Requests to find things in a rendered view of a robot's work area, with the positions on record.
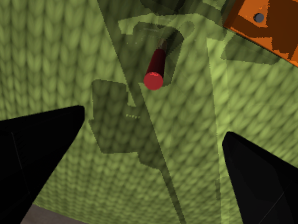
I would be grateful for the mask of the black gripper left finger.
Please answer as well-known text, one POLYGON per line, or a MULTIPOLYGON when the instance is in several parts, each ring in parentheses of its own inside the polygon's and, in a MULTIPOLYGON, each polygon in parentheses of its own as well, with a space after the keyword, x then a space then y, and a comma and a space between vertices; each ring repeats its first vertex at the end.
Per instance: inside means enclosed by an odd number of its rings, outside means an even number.
POLYGON ((78 104, 0 120, 0 224, 21 224, 84 120, 78 104))

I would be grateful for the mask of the dark red peg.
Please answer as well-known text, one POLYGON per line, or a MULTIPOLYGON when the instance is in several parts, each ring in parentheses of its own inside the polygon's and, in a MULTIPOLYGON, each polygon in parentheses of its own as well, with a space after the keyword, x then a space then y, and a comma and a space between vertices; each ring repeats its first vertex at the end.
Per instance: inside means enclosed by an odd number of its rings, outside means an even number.
POLYGON ((149 89, 158 89, 164 83, 166 52, 162 48, 156 49, 150 61, 148 72, 145 73, 144 83, 149 89))

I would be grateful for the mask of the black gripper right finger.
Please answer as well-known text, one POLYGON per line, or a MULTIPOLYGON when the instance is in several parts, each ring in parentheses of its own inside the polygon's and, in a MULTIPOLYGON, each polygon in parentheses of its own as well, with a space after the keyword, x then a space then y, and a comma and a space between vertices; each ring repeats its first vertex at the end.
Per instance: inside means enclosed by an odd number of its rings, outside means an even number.
POLYGON ((298 168, 234 132, 222 140, 242 224, 298 224, 298 168))

